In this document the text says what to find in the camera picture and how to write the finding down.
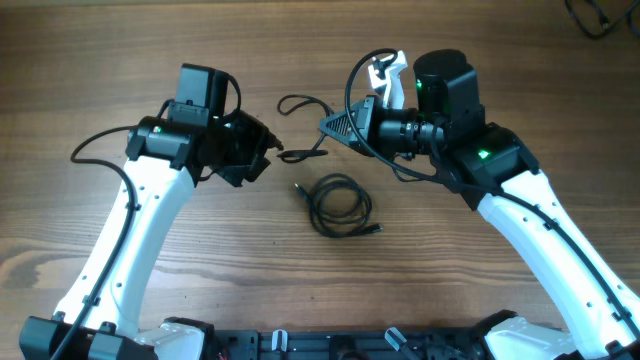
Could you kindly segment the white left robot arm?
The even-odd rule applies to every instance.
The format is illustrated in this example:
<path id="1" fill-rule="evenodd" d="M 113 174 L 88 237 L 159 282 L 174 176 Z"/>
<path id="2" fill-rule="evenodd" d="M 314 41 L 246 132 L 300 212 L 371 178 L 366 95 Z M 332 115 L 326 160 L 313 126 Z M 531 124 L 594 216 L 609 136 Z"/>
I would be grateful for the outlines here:
<path id="1" fill-rule="evenodd" d="M 253 182 L 281 142 L 239 111 L 223 117 L 147 116 L 128 127 L 122 183 L 80 275 L 51 318 L 29 317 L 19 336 L 27 359 L 215 359 L 213 325 L 170 317 L 139 327 L 146 286 L 176 216 L 206 167 L 234 187 Z"/>

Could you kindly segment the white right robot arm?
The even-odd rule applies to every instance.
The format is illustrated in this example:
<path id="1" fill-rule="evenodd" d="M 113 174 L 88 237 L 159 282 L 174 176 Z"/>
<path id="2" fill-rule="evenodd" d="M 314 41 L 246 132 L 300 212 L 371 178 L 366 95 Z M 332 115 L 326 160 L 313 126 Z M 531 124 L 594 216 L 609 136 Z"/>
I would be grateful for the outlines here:
<path id="1" fill-rule="evenodd" d="M 574 224 L 538 160 L 511 130 L 489 123 L 475 69 L 454 49 L 413 64 L 418 104 L 408 108 L 400 74 L 406 57 L 379 49 L 361 65 L 373 94 L 320 122 L 329 137 L 401 172 L 423 174 L 407 162 L 429 157 L 430 179 L 459 194 L 516 249 L 543 286 L 564 330 L 536 326 L 512 311 L 478 323 L 473 358 L 635 359 L 639 299 Z"/>

